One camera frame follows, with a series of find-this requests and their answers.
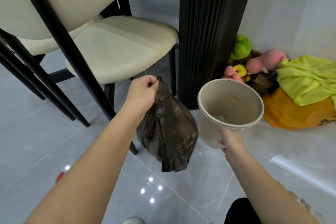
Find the shoe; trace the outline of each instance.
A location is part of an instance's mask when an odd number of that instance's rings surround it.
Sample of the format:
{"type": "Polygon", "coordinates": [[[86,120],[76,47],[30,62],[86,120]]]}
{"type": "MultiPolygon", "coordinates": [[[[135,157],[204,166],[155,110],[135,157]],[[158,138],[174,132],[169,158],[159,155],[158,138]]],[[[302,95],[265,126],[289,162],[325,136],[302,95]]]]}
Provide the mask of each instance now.
{"type": "Polygon", "coordinates": [[[125,220],[123,224],[145,224],[142,219],[139,218],[130,218],[128,220],[125,220]]]}

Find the right arm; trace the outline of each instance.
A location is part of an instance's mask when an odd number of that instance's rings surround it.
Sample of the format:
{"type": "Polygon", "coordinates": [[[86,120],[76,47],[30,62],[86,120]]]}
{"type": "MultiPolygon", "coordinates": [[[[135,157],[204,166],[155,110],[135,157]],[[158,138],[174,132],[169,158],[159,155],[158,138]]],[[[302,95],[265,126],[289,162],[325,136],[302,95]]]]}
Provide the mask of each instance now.
{"type": "Polygon", "coordinates": [[[318,224],[289,192],[245,149],[240,136],[222,128],[218,142],[241,187],[263,224],[318,224]]]}

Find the trash can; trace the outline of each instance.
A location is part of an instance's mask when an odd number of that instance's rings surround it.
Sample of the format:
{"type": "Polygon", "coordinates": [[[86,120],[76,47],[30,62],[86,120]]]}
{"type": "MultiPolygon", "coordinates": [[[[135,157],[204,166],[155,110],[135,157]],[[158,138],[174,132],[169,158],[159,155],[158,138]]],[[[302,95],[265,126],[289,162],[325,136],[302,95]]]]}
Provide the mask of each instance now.
{"type": "Polygon", "coordinates": [[[205,84],[198,93],[199,137],[208,146],[220,149],[218,130],[221,127],[240,132],[242,140],[249,137],[251,127],[264,114],[264,104],[250,86],[230,79],[217,79],[205,84]]]}

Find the chair seat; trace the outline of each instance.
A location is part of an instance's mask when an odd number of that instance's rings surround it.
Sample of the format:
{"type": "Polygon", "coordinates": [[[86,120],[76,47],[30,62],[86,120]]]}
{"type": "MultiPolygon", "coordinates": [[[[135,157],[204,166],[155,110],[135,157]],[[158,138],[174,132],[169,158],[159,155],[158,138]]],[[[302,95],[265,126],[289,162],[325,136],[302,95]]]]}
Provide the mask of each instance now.
{"type": "MultiPolygon", "coordinates": [[[[93,26],[97,22],[101,21],[103,17],[98,15],[94,19],[90,20],[88,23],[84,24],[83,26],[71,31],[69,34],[72,39],[75,39],[78,35],[82,32],[87,30],[89,27],[93,26]]],[[[19,38],[20,42],[26,47],[26,49],[30,52],[31,55],[37,56],[49,52],[56,51],[59,49],[58,44],[56,43],[55,39],[42,39],[42,40],[30,40],[19,38]]]]}
{"type": "MultiPolygon", "coordinates": [[[[178,31],[163,22],[113,16],[81,33],[75,43],[101,84],[133,77],[165,56],[178,31]]],[[[77,74],[66,60],[66,67],[77,74]]]]}

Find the stuffed toy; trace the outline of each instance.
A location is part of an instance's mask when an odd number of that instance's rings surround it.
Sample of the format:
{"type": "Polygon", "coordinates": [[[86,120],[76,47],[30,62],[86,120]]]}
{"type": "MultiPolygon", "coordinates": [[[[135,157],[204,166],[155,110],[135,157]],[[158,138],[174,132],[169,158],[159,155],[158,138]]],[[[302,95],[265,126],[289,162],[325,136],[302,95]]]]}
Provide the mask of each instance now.
{"type": "Polygon", "coordinates": [[[246,63],[246,69],[251,74],[257,74],[263,71],[268,73],[268,71],[275,71],[278,69],[281,61],[286,59],[285,52],[278,49],[272,49],[261,56],[250,59],[246,63]]]}
{"type": "Polygon", "coordinates": [[[247,75],[247,70],[243,65],[226,67],[222,78],[232,79],[241,83],[248,82],[250,80],[250,76],[247,75]]]}
{"type": "Polygon", "coordinates": [[[251,52],[251,48],[252,43],[250,39],[245,35],[238,34],[231,51],[229,62],[247,57],[251,52]]]}

